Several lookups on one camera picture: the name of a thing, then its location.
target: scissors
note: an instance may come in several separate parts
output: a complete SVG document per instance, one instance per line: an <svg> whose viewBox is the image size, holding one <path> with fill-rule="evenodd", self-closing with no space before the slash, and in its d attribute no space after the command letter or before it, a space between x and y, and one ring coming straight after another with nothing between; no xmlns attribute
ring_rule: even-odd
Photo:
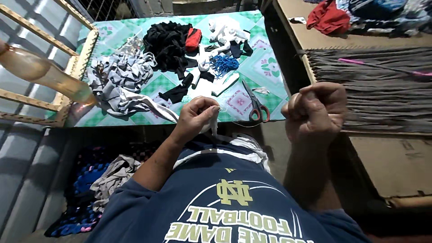
<svg viewBox="0 0 432 243"><path fill-rule="evenodd" d="M245 82L245 80L241 80L243 83L243 86L245 87L246 91L248 92L249 97L252 100L252 111L249 114L249 120L250 121L262 121L263 120L263 110L267 114L267 119L263 122L268 122L270 120L270 111L269 109L262 105L258 98L252 93L252 90L249 88L248 84Z"/></svg>

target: red fabric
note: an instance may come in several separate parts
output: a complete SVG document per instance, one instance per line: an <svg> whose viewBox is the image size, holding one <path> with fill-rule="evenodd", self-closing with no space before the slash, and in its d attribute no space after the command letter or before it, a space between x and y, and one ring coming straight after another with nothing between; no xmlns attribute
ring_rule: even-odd
<svg viewBox="0 0 432 243"><path fill-rule="evenodd" d="M191 51L195 51L198 48L198 44L200 43L201 40L201 30L200 29L195 29L196 31L194 32L194 28L190 28L189 32L187 33L187 38L186 38L186 51L187 52L191 52Z"/></svg>
<svg viewBox="0 0 432 243"><path fill-rule="evenodd" d="M345 11L336 8L336 1L320 2L309 14L306 28L315 28L321 33L343 34L350 27L349 16Z"/></svg>

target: wire mesh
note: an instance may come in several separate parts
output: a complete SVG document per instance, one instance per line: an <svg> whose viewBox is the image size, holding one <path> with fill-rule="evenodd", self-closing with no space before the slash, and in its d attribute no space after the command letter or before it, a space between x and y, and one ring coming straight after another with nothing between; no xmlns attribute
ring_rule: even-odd
<svg viewBox="0 0 432 243"><path fill-rule="evenodd" d="M128 0L78 0L95 21L137 18Z"/></svg>

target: blue cord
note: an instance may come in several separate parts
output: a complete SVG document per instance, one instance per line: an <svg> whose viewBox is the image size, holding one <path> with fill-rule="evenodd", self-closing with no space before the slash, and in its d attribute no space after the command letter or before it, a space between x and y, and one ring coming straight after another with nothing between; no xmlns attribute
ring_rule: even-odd
<svg viewBox="0 0 432 243"><path fill-rule="evenodd" d="M237 59L221 55L213 57L209 64L216 72L216 78L221 78L225 76L227 72L236 70L238 68Z"/></svg>

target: person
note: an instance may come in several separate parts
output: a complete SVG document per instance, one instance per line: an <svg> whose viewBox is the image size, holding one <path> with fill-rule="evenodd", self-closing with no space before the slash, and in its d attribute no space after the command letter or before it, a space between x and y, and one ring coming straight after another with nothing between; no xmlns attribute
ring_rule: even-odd
<svg viewBox="0 0 432 243"><path fill-rule="evenodd" d="M337 83L293 95L282 108L292 153L281 185L261 162L248 160L259 153L254 147L197 136L219 104L193 99L170 136L110 197L87 242L370 242L341 209L330 181L327 149L346 111Z"/></svg>

